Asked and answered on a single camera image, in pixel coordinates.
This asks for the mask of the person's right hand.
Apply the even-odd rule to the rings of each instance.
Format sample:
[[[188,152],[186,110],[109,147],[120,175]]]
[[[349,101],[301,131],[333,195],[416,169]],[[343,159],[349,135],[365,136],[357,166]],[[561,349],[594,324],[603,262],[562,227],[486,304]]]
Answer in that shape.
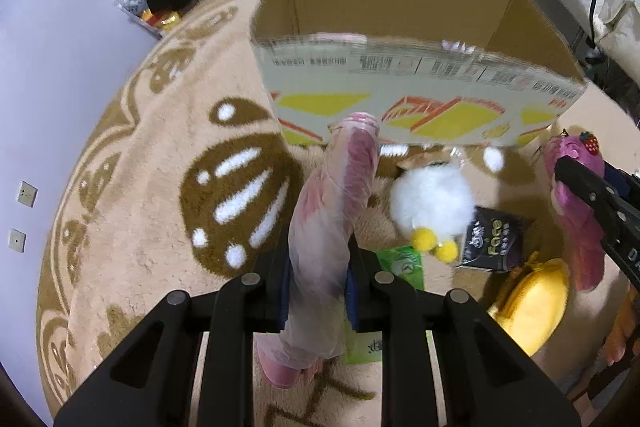
[[[624,376],[639,355],[639,294],[634,286],[616,315],[612,331],[604,343],[605,368],[591,378],[587,395],[597,401]]]

